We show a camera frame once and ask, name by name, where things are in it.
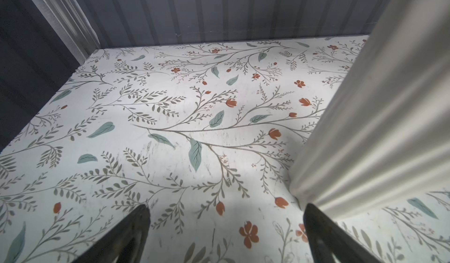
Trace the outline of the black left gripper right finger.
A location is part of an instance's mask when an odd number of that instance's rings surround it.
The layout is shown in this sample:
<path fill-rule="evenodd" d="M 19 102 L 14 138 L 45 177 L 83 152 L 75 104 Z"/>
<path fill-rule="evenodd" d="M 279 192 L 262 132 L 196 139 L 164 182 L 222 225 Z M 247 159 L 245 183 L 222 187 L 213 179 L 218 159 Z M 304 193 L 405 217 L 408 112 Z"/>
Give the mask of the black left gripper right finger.
<path fill-rule="evenodd" d="M 305 208 L 304 225 L 315 263 L 379 262 L 312 203 Z"/>

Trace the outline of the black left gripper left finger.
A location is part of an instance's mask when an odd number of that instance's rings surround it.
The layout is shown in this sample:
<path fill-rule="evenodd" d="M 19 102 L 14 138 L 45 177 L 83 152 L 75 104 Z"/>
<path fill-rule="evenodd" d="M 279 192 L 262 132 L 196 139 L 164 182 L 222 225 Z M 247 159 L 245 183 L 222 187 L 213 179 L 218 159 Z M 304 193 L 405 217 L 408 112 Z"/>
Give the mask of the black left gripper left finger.
<path fill-rule="evenodd" d="M 139 263 L 151 224 L 150 209 L 137 206 L 75 263 Z"/>

